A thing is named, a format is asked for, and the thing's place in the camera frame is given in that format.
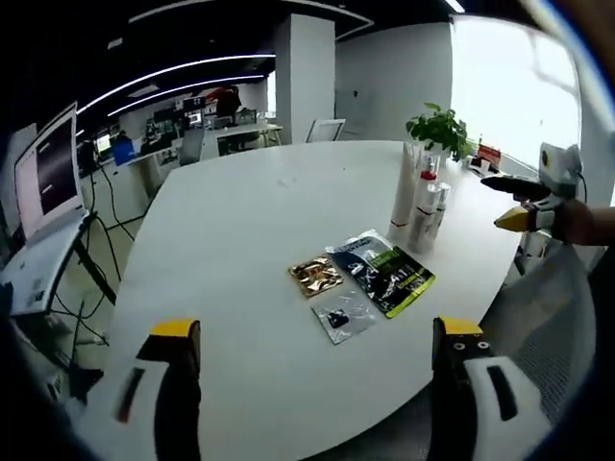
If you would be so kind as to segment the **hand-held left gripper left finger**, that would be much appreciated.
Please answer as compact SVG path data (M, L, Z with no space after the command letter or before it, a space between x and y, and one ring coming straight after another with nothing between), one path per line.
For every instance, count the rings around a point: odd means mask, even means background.
M163 364L153 403L154 450L159 460L199 460L201 401L200 322L174 319L156 324L136 358Z

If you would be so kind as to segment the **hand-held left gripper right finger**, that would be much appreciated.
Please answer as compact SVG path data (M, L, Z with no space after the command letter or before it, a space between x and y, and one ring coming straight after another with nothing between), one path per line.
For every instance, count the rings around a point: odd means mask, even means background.
M432 460L524 460L548 435L540 392L476 323L433 320Z

